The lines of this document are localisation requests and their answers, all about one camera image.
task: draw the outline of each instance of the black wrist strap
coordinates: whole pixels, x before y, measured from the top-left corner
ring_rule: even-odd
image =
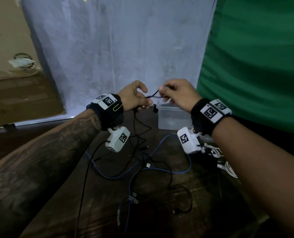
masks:
[[[191,118],[196,133],[212,135],[216,125],[224,118],[231,117],[231,110],[220,100],[201,99],[191,110]]]
[[[94,99],[86,109],[92,109],[101,121],[102,130],[120,125],[124,121],[124,109],[120,96],[103,94]]]

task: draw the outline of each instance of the wooden surface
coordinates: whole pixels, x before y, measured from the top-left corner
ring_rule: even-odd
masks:
[[[159,130],[158,116],[151,110],[142,111],[138,118],[152,127],[151,131],[143,135],[149,147],[147,153],[151,153],[167,134],[176,133]],[[10,132],[0,129],[0,158],[60,123],[62,121],[30,125]],[[133,132],[132,112],[125,114],[124,126]],[[145,130],[145,127],[137,125],[138,133]],[[101,132],[92,142],[90,153],[108,137],[108,132]],[[97,166],[107,176],[113,176],[123,169],[132,150],[127,142],[121,152],[102,158],[97,161]],[[107,153],[109,151],[102,146],[95,157]],[[177,136],[165,140],[153,159],[165,161],[174,171],[185,170],[189,165]],[[172,213],[173,208],[188,209],[189,199],[183,189],[167,189],[170,174],[155,170],[143,171],[136,179],[133,190],[149,197],[156,206],[157,213],[154,206],[144,199],[140,199],[137,205],[132,205],[128,237],[250,237],[255,233],[258,223],[267,216],[242,191],[239,181],[226,173],[220,173],[220,198],[218,171],[210,164],[211,158],[197,153],[191,159],[190,171],[174,174],[172,184],[183,185],[191,191],[192,211],[181,215]],[[21,238],[73,237],[88,160],[86,155],[82,157],[71,176],[28,225]],[[166,168],[162,164],[156,164],[156,167]],[[135,170],[122,180],[110,181],[90,169],[79,223],[79,237],[121,236],[117,228],[117,207],[129,195],[129,180],[134,172]],[[122,229],[127,213],[128,205],[124,203],[121,209]]]

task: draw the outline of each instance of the wall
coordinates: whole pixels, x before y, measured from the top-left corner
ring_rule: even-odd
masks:
[[[21,0],[68,116],[103,92],[196,86],[216,0]]]

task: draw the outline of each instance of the green fabric backdrop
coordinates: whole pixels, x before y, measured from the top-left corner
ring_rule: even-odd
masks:
[[[294,133],[294,0],[218,0],[197,91]]]

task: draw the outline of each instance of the clear plastic box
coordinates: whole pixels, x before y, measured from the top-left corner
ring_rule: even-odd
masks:
[[[162,103],[157,104],[157,108],[159,129],[179,130],[183,127],[193,127],[191,115],[177,105]]]

